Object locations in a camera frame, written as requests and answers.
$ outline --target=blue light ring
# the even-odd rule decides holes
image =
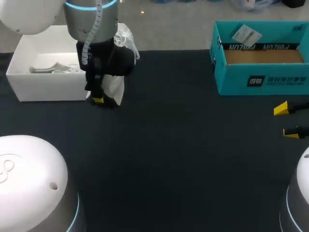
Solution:
[[[106,4],[102,5],[102,9],[106,9],[106,8],[114,5],[115,3],[117,3],[117,0],[113,0],[109,3],[106,3]],[[73,9],[80,10],[80,11],[96,11],[97,10],[96,7],[76,6],[76,5],[73,5],[73,4],[68,3],[68,2],[66,2],[66,5],[73,8]]]
[[[69,228],[67,229],[66,232],[70,232],[70,230],[72,229],[76,219],[77,219],[77,215],[78,215],[78,212],[79,212],[79,194],[77,193],[77,199],[78,199],[78,202],[77,202],[77,209],[76,209],[76,213],[75,213],[75,216],[74,216],[74,219],[72,221],[72,223],[70,224]]]

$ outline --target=yellow object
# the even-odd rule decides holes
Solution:
[[[97,103],[104,103],[104,99],[103,98],[92,98],[95,102]]]
[[[281,105],[278,105],[276,108],[274,108],[274,115],[287,115],[289,114],[288,111],[288,101],[285,101]]]
[[[298,134],[285,134],[284,129],[283,129],[283,135],[284,135],[285,137],[290,137],[290,138],[296,138],[296,139],[299,139]]]

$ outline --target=teal cardboard box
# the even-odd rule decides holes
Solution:
[[[233,39],[246,26],[261,37]],[[309,94],[309,22],[216,21],[210,49],[221,95]]]

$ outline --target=cardboard box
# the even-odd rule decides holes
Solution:
[[[242,25],[262,34],[252,47],[232,38]],[[308,25],[302,21],[217,21],[210,54],[219,94],[309,94]]]
[[[67,26],[51,26],[37,35],[24,35],[7,70],[7,78],[21,102],[84,101],[84,73],[31,74],[29,68],[49,68],[56,62],[79,64],[76,41]]]

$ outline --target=white label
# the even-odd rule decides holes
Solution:
[[[262,34],[259,32],[242,25],[232,38],[247,47],[252,47],[261,37]]]

